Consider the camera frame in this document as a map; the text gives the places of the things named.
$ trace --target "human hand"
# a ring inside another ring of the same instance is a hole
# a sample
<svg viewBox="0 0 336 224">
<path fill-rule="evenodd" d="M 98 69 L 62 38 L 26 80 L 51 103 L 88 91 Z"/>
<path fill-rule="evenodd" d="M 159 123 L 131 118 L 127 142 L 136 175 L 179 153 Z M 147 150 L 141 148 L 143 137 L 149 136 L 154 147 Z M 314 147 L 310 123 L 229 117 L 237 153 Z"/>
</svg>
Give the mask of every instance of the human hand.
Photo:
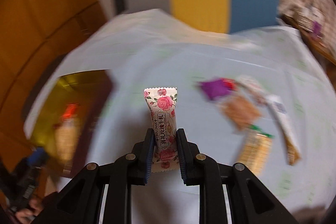
<svg viewBox="0 0 336 224">
<path fill-rule="evenodd" d="M 39 213 L 43 210 L 43 205 L 41 200 L 37 197 L 31 198 L 29 201 L 29 206 L 32 210 L 22 209 L 15 213 L 17 220 L 19 220 L 22 224 L 30 224 L 32 222 L 33 216 L 38 216 Z"/>
</svg>

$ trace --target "pink rose print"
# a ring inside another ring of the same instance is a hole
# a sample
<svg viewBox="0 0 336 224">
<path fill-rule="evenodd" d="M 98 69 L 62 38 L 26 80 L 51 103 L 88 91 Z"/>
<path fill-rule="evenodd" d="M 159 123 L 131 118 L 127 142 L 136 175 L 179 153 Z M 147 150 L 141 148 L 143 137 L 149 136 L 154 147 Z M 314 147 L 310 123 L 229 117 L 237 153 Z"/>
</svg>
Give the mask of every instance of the pink rose print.
<svg viewBox="0 0 336 224">
<path fill-rule="evenodd" d="M 161 163 L 161 167 L 162 167 L 163 169 L 168 169 L 168 168 L 170 167 L 170 163 L 169 163 L 169 161 L 162 162 L 162 163 Z"/>
<path fill-rule="evenodd" d="M 157 106 L 160 107 L 163 111 L 168 111 L 173 105 L 173 100 L 168 97 L 160 97 L 157 100 Z"/>
<path fill-rule="evenodd" d="M 169 136 L 168 137 L 168 142 L 169 143 L 174 143 L 176 141 L 176 138 L 174 136 Z"/>
<path fill-rule="evenodd" d="M 167 93 L 167 91 L 166 91 L 165 89 L 159 89 L 159 90 L 157 91 L 157 93 L 158 93 L 158 95 L 163 95 L 163 96 L 165 96 L 166 93 Z"/>
<path fill-rule="evenodd" d="M 160 160 L 172 160 L 175 157 L 175 152 L 172 148 L 167 148 L 166 150 L 162 150 L 159 153 Z"/>
</svg>

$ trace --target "orange square snack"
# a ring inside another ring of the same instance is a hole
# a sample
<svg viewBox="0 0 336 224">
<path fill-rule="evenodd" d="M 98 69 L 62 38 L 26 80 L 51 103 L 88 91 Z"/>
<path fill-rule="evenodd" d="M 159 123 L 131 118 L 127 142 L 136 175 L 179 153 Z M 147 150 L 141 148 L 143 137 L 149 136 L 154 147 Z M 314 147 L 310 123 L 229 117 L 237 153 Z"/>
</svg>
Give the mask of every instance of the orange square snack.
<svg viewBox="0 0 336 224">
<path fill-rule="evenodd" d="M 236 95 L 221 105 L 223 114 L 227 115 L 242 130 L 261 117 L 259 110 L 244 96 Z"/>
</svg>

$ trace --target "yellow snack package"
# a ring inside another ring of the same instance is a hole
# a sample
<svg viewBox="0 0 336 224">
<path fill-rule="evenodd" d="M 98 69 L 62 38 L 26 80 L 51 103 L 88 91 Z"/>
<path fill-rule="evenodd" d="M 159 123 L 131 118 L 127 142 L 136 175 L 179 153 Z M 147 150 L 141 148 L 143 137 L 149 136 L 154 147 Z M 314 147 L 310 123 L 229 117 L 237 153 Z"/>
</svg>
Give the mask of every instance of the yellow snack package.
<svg viewBox="0 0 336 224">
<path fill-rule="evenodd" d="M 237 162 L 244 164 L 254 175 L 259 175 L 267 161 L 273 135 L 263 132 L 255 125 L 251 125 L 248 131 Z"/>
</svg>

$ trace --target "metal screw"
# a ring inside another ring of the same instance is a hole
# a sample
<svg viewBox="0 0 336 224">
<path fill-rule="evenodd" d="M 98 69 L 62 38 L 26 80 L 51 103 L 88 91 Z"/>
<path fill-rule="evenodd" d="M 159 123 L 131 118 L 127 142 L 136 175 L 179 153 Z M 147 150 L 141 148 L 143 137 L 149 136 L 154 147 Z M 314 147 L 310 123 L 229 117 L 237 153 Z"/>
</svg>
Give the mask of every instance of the metal screw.
<svg viewBox="0 0 336 224">
<path fill-rule="evenodd" d="M 238 171 L 243 171 L 245 169 L 245 166 L 243 164 L 236 164 L 235 165 L 235 168 L 238 170 Z"/>
<path fill-rule="evenodd" d="M 207 158 L 207 156 L 204 155 L 204 154 L 197 154 L 196 155 L 196 159 L 198 159 L 198 160 L 205 160 L 206 158 Z"/>
<path fill-rule="evenodd" d="M 126 159 L 127 160 L 134 160 L 135 159 L 135 155 L 132 154 L 132 153 L 129 153 L 129 154 L 126 155 Z"/>
<path fill-rule="evenodd" d="M 87 164 L 86 169 L 87 170 L 95 170 L 96 167 L 97 167 L 97 165 L 94 162 L 92 162 L 92 163 Z"/>
</svg>

